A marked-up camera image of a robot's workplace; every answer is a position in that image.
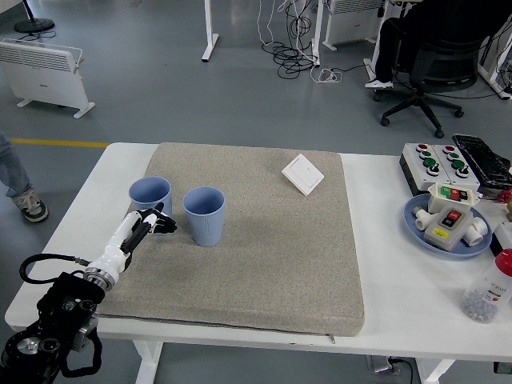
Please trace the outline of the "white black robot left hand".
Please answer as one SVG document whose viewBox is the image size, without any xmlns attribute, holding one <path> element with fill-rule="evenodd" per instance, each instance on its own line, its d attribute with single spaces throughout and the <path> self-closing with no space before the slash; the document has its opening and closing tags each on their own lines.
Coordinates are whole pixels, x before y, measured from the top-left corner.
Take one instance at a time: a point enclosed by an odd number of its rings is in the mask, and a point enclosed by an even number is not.
<svg viewBox="0 0 512 384">
<path fill-rule="evenodd" d="M 176 222 L 155 208 L 130 212 L 108 241 L 103 254 L 85 268 L 84 279 L 110 290 L 130 264 L 135 248 L 148 234 L 168 234 L 177 229 Z"/>
</svg>

